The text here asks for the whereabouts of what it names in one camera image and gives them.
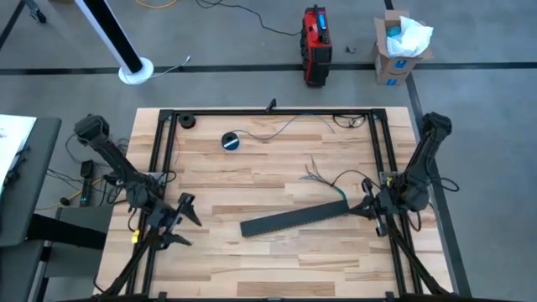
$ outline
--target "concrete floor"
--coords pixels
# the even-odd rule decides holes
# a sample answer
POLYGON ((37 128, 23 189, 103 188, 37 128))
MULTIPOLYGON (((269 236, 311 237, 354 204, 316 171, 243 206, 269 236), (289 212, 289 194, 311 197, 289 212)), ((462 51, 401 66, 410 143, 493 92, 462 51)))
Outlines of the concrete floor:
MULTIPOLYGON (((328 9, 335 62, 371 62, 373 17, 384 1, 226 0, 263 15, 266 25, 297 32, 301 14, 318 3, 328 9), (345 53, 357 47, 356 54, 345 53)), ((156 65, 244 65, 300 62, 298 39, 270 33, 257 18, 233 8, 198 8, 180 0, 151 10, 134 0, 110 0, 137 51, 156 65)), ((77 6, 39 1, 49 19, 36 24, 25 8, 0 49, 2 69, 115 67, 117 63, 92 31, 77 6)), ((0 29, 17 6, 0 2, 0 29)), ((532 0, 394 0, 396 9, 435 27, 434 62, 524 62, 537 52, 532 29, 537 3, 532 0)), ((537 217, 533 180, 537 167, 531 151, 537 105, 537 70, 417 70, 414 80, 424 112, 449 116, 453 134, 437 156, 440 172, 461 191, 446 194, 472 293, 477 297, 536 300, 534 254, 537 217)), ((370 70, 332 71, 327 86, 305 87, 297 71, 169 74, 142 86, 125 86, 116 75, 0 75, 0 112, 63 119, 50 168, 78 175, 68 160, 65 140, 87 113, 103 115, 114 137, 128 138, 138 107, 266 106, 407 106, 405 86, 377 86, 370 70)), ((97 156, 73 144, 80 157, 97 156)), ((39 206, 54 204, 72 189, 46 180, 39 206)), ((91 277, 57 279, 47 301, 91 294, 91 277)))

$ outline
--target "black tape roll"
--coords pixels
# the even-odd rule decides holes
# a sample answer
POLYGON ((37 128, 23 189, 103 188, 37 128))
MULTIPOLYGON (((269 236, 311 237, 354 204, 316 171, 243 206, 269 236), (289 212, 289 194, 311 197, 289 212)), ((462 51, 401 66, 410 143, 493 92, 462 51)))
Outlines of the black tape roll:
POLYGON ((222 135, 222 147, 225 150, 233 151, 238 148, 239 144, 240 141, 238 140, 238 136, 235 133, 229 132, 222 135))
POLYGON ((196 118, 191 113, 180 113, 179 124, 183 129, 190 129, 196 125, 196 118))

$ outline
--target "black rectangular bar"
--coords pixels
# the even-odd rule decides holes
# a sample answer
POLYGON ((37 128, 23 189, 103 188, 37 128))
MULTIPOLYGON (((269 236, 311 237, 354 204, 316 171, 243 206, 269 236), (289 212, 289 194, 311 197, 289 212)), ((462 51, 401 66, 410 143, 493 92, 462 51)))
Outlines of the black rectangular bar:
MULTIPOLYGON (((380 153, 380 143, 378 142, 377 126, 375 125, 375 113, 377 115, 386 115, 386 111, 383 109, 374 109, 368 115, 369 130, 371 131, 371 140, 373 143, 373 152, 375 154, 375 162, 377 164, 377 173, 384 172, 383 156, 380 153)), ((389 223, 394 219, 391 215, 386 215, 386 220, 389 223)), ((399 255, 399 249, 397 242, 393 238, 389 238, 389 247, 392 252, 392 259, 394 261, 395 280, 397 281, 397 290, 399 294, 406 294, 406 285, 404 284, 403 264, 401 263, 401 256, 399 255)))
POLYGON ((386 298, 166 298, 166 302, 386 302, 386 298))
POLYGON ((372 109, 280 109, 275 107, 271 112, 265 109, 182 109, 176 113, 191 113, 195 116, 263 116, 263 115, 332 115, 332 114, 349 114, 349 115, 368 115, 372 109))
POLYGON ((345 215, 348 212, 349 205, 347 204, 347 201, 339 200, 324 205, 311 206, 295 211, 252 219, 250 221, 242 221, 241 233, 243 237, 253 237, 259 234, 276 232, 290 227, 297 227, 305 223, 345 215))
MULTIPOLYGON (((153 150, 151 151, 151 160, 149 161, 149 172, 154 172, 157 169, 157 160, 159 157, 160 151, 160 142, 162 140, 162 131, 164 129, 164 121, 159 119, 157 123, 157 129, 154 135, 153 141, 153 150)), ((138 229, 140 230, 140 239, 143 239, 145 236, 145 226, 147 224, 147 215, 145 213, 140 213, 140 218, 138 219, 138 229)), ((139 248, 139 243, 135 243, 133 247, 133 255, 139 248)), ((138 275, 138 270, 135 269, 127 281, 127 288, 125 289, 125 294, 134 294, 134 286, 136 285, 136 276, 138 275)))
POLYGON ((36 239, 102 250, 107 240, 107 234, 34 214, 26 234, 26 240, 36 239))
MULTIPOLYGON (((172 113, 169 120, 168 141, 166 142, 166 151, 164 153, 164 162, 162 164, 162 171, 169 172, 169 165, 171 163, 171 154, 174 149, 175 130, 177 129, 177 117, 178 113, 172 113)), ((164 183, 164 194, 166 194, 166 184, 164 183)), ((145 265, 145 273, 143 274, 142 294, 149 294, 151 288, 151 279, 153 278, 154 271, 154 259, 156 257, 157 247, 151 245, 148 250, 148 257, 145 265)))
MULTIPOLYGON (((389 131, 388 117, 386 111, 378 115, 382 128, 384 141, 386 143, 386 150, 388 152, 389 168, 392 171, 397 171, 397 161, 395 159, 394 144, 392 142, 392 135, 389 131)), ((401 227, 403 228, 404 241, 409 245, 410 251, 414 252, 414 243, 412 242, 412 234, 410 233, 409 220, 406 215, 399 215, 401 227)), ((410 275, 412 277, 412 284, 414 285, 414 292, 416 294, 423 294, 423 288, 421 286, 420 276, 415 271, 414 267, 410 266, 410 275)))
POLYGON ((47 287, 49 287, 49 279, 43 277, 37 290, 37 294, 35 295, 36 301, 44 301, 44 295, 47 293, 47 287))

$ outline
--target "white cord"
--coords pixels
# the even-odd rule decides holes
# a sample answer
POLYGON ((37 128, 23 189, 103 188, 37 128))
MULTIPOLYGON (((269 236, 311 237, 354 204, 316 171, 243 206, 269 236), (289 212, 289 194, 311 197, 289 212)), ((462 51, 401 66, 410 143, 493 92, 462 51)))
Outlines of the white cord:
POLYGON ((177 68, 180 68, 180 67, 183 67, 186 65, 186 63, 188 63, 190 61, 190 55, 188 55, 185 59, 185 62, 183 62, 181 65, 177 65, 176 67, 172 67, 170 69, 168 69, 167 71, 163 72, 163 73, 159 73, 159 74, 156 74, 156 75, 152 75, 151 77, 149 77, 149 79, 154 79, 156 77, 159 77, 159 76, 163 76, 165 74, 167 74, 168 72, 174 70, 174 69, 177 69, 177 68))

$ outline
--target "wooden table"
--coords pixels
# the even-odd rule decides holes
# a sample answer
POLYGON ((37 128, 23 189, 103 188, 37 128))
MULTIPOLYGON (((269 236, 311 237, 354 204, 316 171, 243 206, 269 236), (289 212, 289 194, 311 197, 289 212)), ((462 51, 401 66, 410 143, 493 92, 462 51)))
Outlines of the wooden table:
MULTIPOLYGON (((405 107, 386 111, 399 170, 404 170, 415 148, 409 113, 405 107)), ((158 108, 138 109, 134 123, 127 157, 142 172, 149 167, 158 114, 158 108)), ((359 128, 340 128, 331 117, 323 117, 335 131, 332 133, 318 118, 299 117, 269 142, 241 133, 239 149, 227 152, 220 146, 225 132, 247 129, 256 135, 269 135, 291 117, 196 119, 194 128, 178 128, 179 148, 175 143, 171 161, 177 179, 168 184, 166 201, 176 203, 181 192, 195 195, 203 227, 189 221, 176 227, 175 232, 194 245, 175 244, 157 253, 151 296, 159 291, 173 298, 384 297, 386 291, 397 292, 388 238, 376 236, 374 221, 342 216, 248 239, 241 236, 239 227, 240 221, 340 200, 329 186, 300 178, 312 158, 328 180, 344 170, 359 169, 378 181, 367 123, 359 128)), ((162 166, 168 127, 158 167, 162 166)), ((381 133, 379 137, 386 164, 381 133)), ((363 197, 361 181, 359 174, 345 174, 337 183, 351 206, 363 197)), ((113 211, 97 278, 101 287, 106 288, 117 277, 132 254, 127 208, 122 204, 113 211)), ((439 283, 451 290, 431 208, 422 213, 422 220, 421 232, 412 233, 417 254, 439 283)), ((137 226, 137 217, 131 225, 137 226)), ((403 263, 411 290, 404 256, 403 263)), ((138 271, 137 292, 144 266, 145 259, 138 271)))

